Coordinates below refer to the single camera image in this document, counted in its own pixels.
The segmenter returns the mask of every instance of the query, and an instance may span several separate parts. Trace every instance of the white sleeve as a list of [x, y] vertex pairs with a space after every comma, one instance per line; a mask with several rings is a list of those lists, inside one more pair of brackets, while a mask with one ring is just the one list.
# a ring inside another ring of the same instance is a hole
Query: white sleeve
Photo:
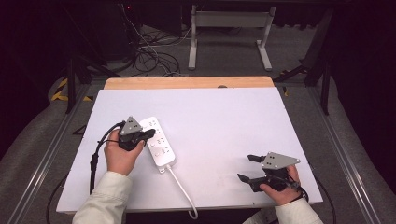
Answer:
[[280, 224], [322, 224], [318, 214], [305, 199], [275, 207]]
[[76, 212], [73, 223], [121, 223], [131, 189], [132, 179], [128, 176], [106, 172]]

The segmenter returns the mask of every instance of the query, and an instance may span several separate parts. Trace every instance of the metal bracket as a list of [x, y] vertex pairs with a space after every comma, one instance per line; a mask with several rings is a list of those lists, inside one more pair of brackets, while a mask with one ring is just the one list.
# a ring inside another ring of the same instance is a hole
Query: metal bracket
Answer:
[[297, 163], [300, 163], [299, 159], [269, 152], [262, 161], [262, 169], [279, 170]]

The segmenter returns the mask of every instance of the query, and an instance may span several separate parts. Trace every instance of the power strip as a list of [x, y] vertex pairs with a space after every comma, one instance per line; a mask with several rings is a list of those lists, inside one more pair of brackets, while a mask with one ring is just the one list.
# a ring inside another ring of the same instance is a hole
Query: power strip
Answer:
[[176, 156], [172, 150], [169, 141], [166, 139], [161, 128], [160, 122], [155, 117], [143, 119], [139, 122], [143, 127], [143, 131], [154, 129], [155, 134], [152, 138], [148, 139], [147, 146], [154, 159], [155, 165], [161, 174], [165, 173], [165, 168], [172, 166], [176, 163]]

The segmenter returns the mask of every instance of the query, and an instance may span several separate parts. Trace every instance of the whiteboard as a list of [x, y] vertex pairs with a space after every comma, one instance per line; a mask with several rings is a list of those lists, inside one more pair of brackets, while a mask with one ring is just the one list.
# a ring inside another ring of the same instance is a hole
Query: whiteboard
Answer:
[[[296, 166], [310, 202], [322, 202], [277, 88], [103, 90], [93, 107], [58, 212], [74, 213], [86, 201], [97, 141], [129, 116], [137, 121], [158, 119], [176, 154], [173, 171], [198, 209], [275, 205], [237, 176], [262, 177], [261, 165], [249, 161], [248, 154], [265, 156], [270, 151], [300, 159]], [[102, 147], [95, 185], [105, 172]], [[134, 183], [127, 212], [191, 209], [172, 175], [159, 173], [147, 148], [130, 177]]]

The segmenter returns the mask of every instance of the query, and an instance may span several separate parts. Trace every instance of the human hand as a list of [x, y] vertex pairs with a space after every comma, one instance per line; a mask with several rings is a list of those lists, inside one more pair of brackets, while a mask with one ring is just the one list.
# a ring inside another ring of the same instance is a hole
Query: human hand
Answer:
[[105, 155], [107, 162], [107, 170], [122, 175], [128, 175], [134, 169], [134, 163], [143, 150], [145, 142], [140, 141], [137, 146], [127, 151], [119, 147], [119, 129], [110, 133], [106, 146]]
[[[288, 166], [286, 167], [288, 170], [289, 176], [296, 182], [300, 183], [300, 179], [298, 177], [298, 172], [297, 168], [295, 165]], [[301, 195], [301, 192], [292, 189], [290, 187], [285, 188], [282, 191], [277, 191], [272, 189], [270, 186], [266, 184], [260, 184], [260, 188], [268, 195], [270, 198], [272, 198], [277, 205], [283, 205], [286, 203], [290, 203], [294, 199], [298, 198]]]

